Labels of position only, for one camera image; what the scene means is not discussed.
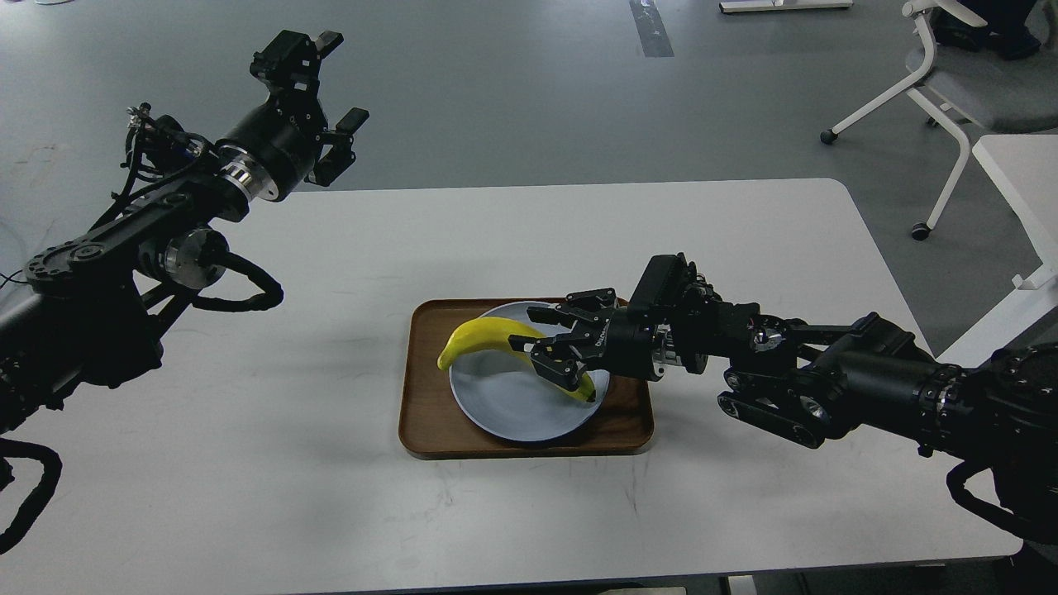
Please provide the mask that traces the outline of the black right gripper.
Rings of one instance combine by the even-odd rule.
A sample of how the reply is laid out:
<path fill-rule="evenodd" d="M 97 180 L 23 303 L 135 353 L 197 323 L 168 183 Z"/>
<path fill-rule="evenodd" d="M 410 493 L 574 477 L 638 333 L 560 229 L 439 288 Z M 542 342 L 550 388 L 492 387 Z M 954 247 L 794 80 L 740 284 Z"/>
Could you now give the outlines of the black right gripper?
<path fill-rule="evenodd" d="M 655 360 L 657 325 L 634 321 L 621 310 L 612 288 L 598 288 L 567 294 L 555 304 L 530 306 L 527 315 L 534 323 L 559 326 L 549 336 L 513 333 L 508 336 L 511 350 L 528 358 L 536 375 L 565 394 L 596 394 L 592 376 L 574 363 L 570 354 L 555 350 L 555 339 L 566 336 L 584 340 L 579 346 L 579 361 L 586 369 L 606 369 L 612 375 L 658 381 L 662 365 Z"/>

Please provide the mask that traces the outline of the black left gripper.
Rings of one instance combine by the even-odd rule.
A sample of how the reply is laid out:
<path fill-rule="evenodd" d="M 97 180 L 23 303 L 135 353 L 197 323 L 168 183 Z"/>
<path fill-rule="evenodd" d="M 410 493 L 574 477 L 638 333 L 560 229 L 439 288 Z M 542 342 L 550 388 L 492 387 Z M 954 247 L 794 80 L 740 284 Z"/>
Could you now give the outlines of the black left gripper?
<path fill-rule="evenodd" d="M 368 110 L 352 107 L 336 128 L 325 131 L 318 101 L 321 64 L 343 41 L 339 31 L 322 31 L 314 39 L 280 31 L 254 53 L 250 75 L 264 83 L 269 97 L 223 136 L 222 145 L 241 148 L 262 166 L 277 188 L 269 201 L 282 201 L 306 177 L 310 184 L 329 186 L 355 162 L 355 132 L 368 121 Z M 325 155 L 323 145 L 330 146 Z"/>

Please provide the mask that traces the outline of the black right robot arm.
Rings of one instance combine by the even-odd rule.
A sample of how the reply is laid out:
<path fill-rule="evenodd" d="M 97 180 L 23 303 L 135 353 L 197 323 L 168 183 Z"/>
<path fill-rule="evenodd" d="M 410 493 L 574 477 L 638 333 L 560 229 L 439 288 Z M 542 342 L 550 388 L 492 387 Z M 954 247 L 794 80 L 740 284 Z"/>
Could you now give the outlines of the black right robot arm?
<path fill-rule="evenodd" d="M 586 369 L 657 381 L 669 363 L 699 375 L 715 355 L 729 362 L 717 397 L 727 415 L 810 449 L 860 425 L 910 438 L 922 456 L 959 459 L 947 475 L 956 504 L 1024 540 L 1056 542 L 1055 343 L 961 368 L 875 312 L 821 326 L 722 300 L 680 253 L 654 256 L 625 305 L 603 288 L 528 315 L 564 332 L 513 331 L 503 345 L 558 387 L 579 387 Z"/>

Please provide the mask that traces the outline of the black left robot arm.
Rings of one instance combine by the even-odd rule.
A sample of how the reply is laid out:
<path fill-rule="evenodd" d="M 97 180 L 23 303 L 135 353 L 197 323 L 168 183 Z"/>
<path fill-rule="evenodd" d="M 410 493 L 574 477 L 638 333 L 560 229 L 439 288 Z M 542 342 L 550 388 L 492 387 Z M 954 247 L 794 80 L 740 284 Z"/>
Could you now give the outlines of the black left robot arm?
<path fill-rule="evenodd" d="M 318 100 L 322 61 L 339 31 L 282 30 L 250 64 L 264 104 L 208 140 L 150 106 L 129 109 L 127 179 L 86 233 L 22 267 L 31 298 L 2 315 L 1 429 L 63 409 L 80 384 L 120 387 L 161 365 L 162 336 L 193 307 L 257 312 L 284 300 L 260 266 L 212 229 L 241 221 L 254 200 L 282 201 L 303 182 L 327 188 L 355 162 L 352 108 L 329 126 Z"/>

